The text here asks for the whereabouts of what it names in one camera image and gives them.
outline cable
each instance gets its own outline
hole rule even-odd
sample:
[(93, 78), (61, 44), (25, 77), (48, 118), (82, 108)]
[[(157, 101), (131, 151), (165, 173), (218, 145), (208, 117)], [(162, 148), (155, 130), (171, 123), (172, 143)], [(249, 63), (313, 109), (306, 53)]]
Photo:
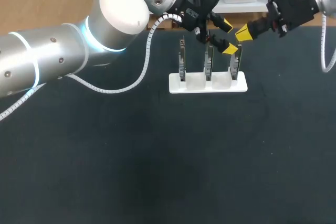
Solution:
[[(88, 82), (82, 80), (81, 78), (79, 78), (78, 76), (75, 76), (74, 74), (67, 75), (67, 77), (70, 77), (70, 78), (78, 81), (79, 83), (83, 84), (84, 86), (88, 87), (89, 89), (92, 89), (94, 91), (97, 91), (99, 93), (104, 93), (104, 94), (117, 94), (117, 93), (122, 93), (122, 92), (129, 91), (129, 90), (135, 88), (143, 80), (143, 78), (144, 78), (144, 76), (147, 72), (148, 64), (149, 64), (149, 58), (150, 58), (150, 52), (151, 52), (151, 42), (152, 42), (153, 34), (154, 34), (155, 30), (157, 29), (157, 27), (160, 25), (160, 23), (162, 23), (166, 19), (173, 19), (177, 22), (182, 22), (182, 18), (180, 16), (175, 15), (175, 14), (165, 14), (155, 22), (155, 24), (153, 25), (152, 29), (150, 30), (150, 32), (148, 34), (147, 45), (146, 45), (146, 58), (145, 58), (145, 63), (144, 63), (142, 72), (141, 72), (139, 78), (137, 79), (137, 81), (135, 83), (133, 83), (132, 85), (130, 85), (126, 88), (123, 88), (123, 89), (119, 89), (119, 90), (105, 90), (105, 89), (100, 89), (100, 88), (97, 88), (97, 87), (89, 84)], [(35, 88), (30, 89), (16, 103), (14, 103), (11, 107), (9, 107), (7, 110), (5, 110), (3, 113), (0, 114), (0, 121), (2, 121), (3, 119), (7, 118), (10, 114), (12, 114), (18, 107), (20, 107), (24, 102), (26, 102), (37, 90), (42, 88), (44, 85), (45, 84), (41, 84), (39, 86), (36, 86)]]
[(0, 114), (0, 122), (12, 114), (18, 107), (20, 107), (23, 103), (25, 103), (37, 90), (42, 88), (44, 84), (36, 86), (30, 89), (23, 97), (21, 97), (16, 103), (10, 106), (7, 110)]
[(328, 73), (333, 66), (336, 63), (336, 50), (334, 52), (334, 55), (331, 58), (331, 61), (328, 65), (328, 67), (326, 67), (326, 57), (325, 57), (325, 43), (326, 43), (326, 37), (327, 37), (327, 17), (322, 14), (322, 37), (321, 37), (321, 64), (322, 64), (322, 71), (324, 73)]
[(139, 83), (143, 80), (144, 76), (146, 75), (146, 72), (147, 72), (147, 69), (148, 69), (148, 64), (149, 64), (149, 58), (150, 58), (150, 52), (151, 52), (151, 42), (152, 42), (153, 34), (154, 34), (155, 30), (157, 29), (157, 27), (159, 26), (159, 24), (162, 23), (166, 19), (173, 19), (177, 22), (182, 22), (182, 18), (180, 16), (177, 16), (175, 14), (165, 14), (162, 17), (160, 17), (154, 23), (152, 29), (150, 30), (150, 32), (148, 34), (147, 45), (146, 45), (146, 58), (145, 58), (144, 66), (143, 66), (143, 69), (142, 69), (142, 72), (141, 72), (139, 78), (135, 81), (135, 83), (133, 83), (133, 84), (131, 84), (128, 87), (123, 88), (123, 89), (106, 90), (106, 89), (97, 88), (97, 87), (91, 85), (90, 83), (84, 81), (83, 79), (79, 78), (78, 76), (75, 76), (74, 74), (70, 74), (67, 77), (70, 77), (70, 78), (74, 79), (75, 81), (78, 81), (79, 83), (83, 84), (84, 86), (86, 86), (89, 89), (92, 89), (93, 91), (103, 93), (103, 94), (118, 94), (118, 93), (126, 92), (126, 91), (129, 91), (129, 90), (135, 88), (137, 85), (139, 85)]

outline white stand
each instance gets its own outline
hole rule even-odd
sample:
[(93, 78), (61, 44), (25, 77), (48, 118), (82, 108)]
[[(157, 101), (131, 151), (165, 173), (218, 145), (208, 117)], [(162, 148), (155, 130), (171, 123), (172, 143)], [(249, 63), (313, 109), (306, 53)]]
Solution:
[(186, 93), (231, 93), (246, 92), (245, 74), (239, 72), (238, 80), (231, 78), (228, 72), (213, 72), (212, 81), (206, 81), (205, 73), (186, 73), (186, 81), (181, 82), (179, 73), (169, 75), (169, 91), (172, 94)]

